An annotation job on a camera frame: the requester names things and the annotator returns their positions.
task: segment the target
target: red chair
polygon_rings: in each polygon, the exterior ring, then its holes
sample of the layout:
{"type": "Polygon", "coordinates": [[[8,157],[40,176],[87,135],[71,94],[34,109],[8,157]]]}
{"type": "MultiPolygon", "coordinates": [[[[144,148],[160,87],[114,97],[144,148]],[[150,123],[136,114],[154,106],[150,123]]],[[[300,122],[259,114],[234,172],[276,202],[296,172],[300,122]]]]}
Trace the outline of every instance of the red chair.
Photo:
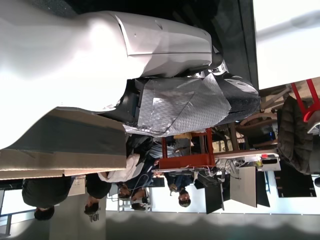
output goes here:
{"type": "Polygon", "coordinates": [[[296,97],[296,100],[298,102],[299,108],[300,108],[300,110],[302,112],[303,121],[305,123],[308,122],[308,120],[310,119],[312,114],[314,114],[315,111],[320,110],[320,101],[319,101],[318,94],[316,92],[314,83],[312,82],[311,79],[306,80],[306,83],[308,84],[308,87],[309,87],[310,92],[311,92],[311,96],[313,98],[313,104],[308,108],[305,108],[305,105],[301,100],[301,97],[299,95],[299,92],[298,92],[298,89],[296,87],[296,84],[295,83],[291,83],[292,90],[293,90],[294,95],[296,97]]]}

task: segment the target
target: red stool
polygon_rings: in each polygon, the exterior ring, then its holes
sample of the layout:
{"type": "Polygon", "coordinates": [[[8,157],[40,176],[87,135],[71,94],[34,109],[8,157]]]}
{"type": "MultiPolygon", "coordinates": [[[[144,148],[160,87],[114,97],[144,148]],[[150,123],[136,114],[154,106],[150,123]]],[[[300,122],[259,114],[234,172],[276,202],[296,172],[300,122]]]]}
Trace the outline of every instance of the red stool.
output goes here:
{"type": "Polygon", "coordinates": [[[168,158],[167,141],[162,138],[162,158],[159,161],[159,169],[178,169],[185,167],[215,167],[214,148],[212,146],[211,128],[207,128],[205,133],[192,134],[193,136],[206,136],[208,153],[194,154],[187,156],[175,156],[168,158]]]}
{"type": "Polygon", "coordinates": [[[296,97],[296,100],[298,102],[299,108],[300,108],[300,110],[302,112],[303,121],[305,123],[308,122],[308,120],[310,119],[312,114],[314,114],[315,111],[320,110],[320,101],[319,101],[318,94],[316,92],[314,83],[312,82],[311,79],[306,80],[306,83],[308,84],[308,87],[309,87],[310,92],[311,92],[311,96],[313,98],[313,104],[310,107],[308,107],[307,109],[305,108],[305,105],[301,100],[301,97],[299,95],[299,92],[298,92],[298,89],[296,87],[296,84],[295,83],[291,83],[292,90],[293,90],[294,95],[296,97]]]}

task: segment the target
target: cardboard box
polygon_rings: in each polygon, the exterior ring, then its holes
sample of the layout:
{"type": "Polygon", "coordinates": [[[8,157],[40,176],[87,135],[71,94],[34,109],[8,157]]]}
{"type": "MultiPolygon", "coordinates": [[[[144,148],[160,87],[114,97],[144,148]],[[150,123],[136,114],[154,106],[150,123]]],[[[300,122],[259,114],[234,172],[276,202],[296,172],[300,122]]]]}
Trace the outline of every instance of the cardboard box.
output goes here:
{"type": "Polygon", "coordinates": [[[53,110],[17,142],[0,150],[0,180],[108,172],[125,169],[126,162],[122,123],[79,111],[53,110]]]}

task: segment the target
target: dark hair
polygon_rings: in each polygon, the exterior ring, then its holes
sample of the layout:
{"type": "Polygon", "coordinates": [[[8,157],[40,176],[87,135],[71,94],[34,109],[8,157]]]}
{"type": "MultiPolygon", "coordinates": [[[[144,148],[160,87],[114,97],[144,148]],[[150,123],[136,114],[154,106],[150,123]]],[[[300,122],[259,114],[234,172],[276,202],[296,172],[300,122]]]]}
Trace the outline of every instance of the dark hair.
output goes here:
{"type": "Polygon", "coordinates": [[[316,185],[318,188],[320,188],[320,177],[317,177],[317,178],[314,180],[314,185],[316,185]]]}
{"type": "Polygon", "coordinates": [[[136,203],[133,203],[131,205],[131,208],[133,210],[137,210],[137,211],[145,211],[146,210],[146,207],[144,205],[141,205],[140,203],[136,202],[136,203]]]}
{"type": "Polygon", "coordinates": [[[34,213],[34,218],[39,221],[46,221],[51,219],[54,214],[55,214],[55,207],[53,206],[45,211],[36,210],[34,213]]]}
{"type": "Polygon", "coordinates": [[[126,195],[122,195],[122,194],[118,194],[118,199],[120,199],[120,200],[122,200],[122,201],[126,201],[126,200],[128,200],[129,198],[130,198],[130,193],[128,193],[128,194],[126,194],[126,195]]]}
{"type": "Polygon", "coordinates": [[[87,215],[95,214],[99,209],[99,203],[93,203],[91,206],[85,205],[84,213],[87,215]]]}
{"type": "Polygon", "coordinates": [[[179,204],[181,207],[187,208],[191,204],[191,200],[190,199],[183,200],[183,201],[179,200],[179,204]]]}

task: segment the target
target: cable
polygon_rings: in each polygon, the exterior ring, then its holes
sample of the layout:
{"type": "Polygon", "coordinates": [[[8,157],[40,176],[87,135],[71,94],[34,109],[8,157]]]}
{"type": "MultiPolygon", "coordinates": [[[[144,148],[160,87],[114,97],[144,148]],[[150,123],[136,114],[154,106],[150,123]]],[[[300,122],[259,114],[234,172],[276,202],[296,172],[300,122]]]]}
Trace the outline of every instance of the cable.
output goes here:
{"type": "Polygon", "coordinates": [[[136,184],[135,184],[134,188],[133,188],[133,189],[128,188],[129,190],[131,190],[131,191],[132,191],[130,198],[132,198],[132,196],[133,196],[133,194],[134,194],[134,190],[139,189],[139,188],[142,188],[142,187],[143,187],[143,186],[148,182],[148,180],[149,180],[149,176],[148,176],[147,174],[142,174],[142,175],[139,177],[138,181],[136,182],[136,184]],[[141,185],[141,186],[137,187],[137,185],[138,185],[138,183],[139,183],[139,181],[140,181],[141,177],[142,177],[142,176],[144,176],[144,175],[147,177],[146,181],[144,182],[144,184],[143,184],[143,185],[141,185]]]}
{"type": "Polygon", "coordinates": [[[232,176],[232,175],[231,175],[231,173],[230,173],[229,175],[230,175],[230,177],[232,177],[232,178],[234,178],[234,179],[241,180],[241,178],[240,178],[240,177],[234,177],[234,176],[232,176]]]}
{"type": "Polygon", "coordinates": [[[228,162],[229,160],[231,161],[231,159],[227,159],[227,160],[225,161],[224,169],[226,169],[226,167],[227,167],[227,162],[228,162]]]}

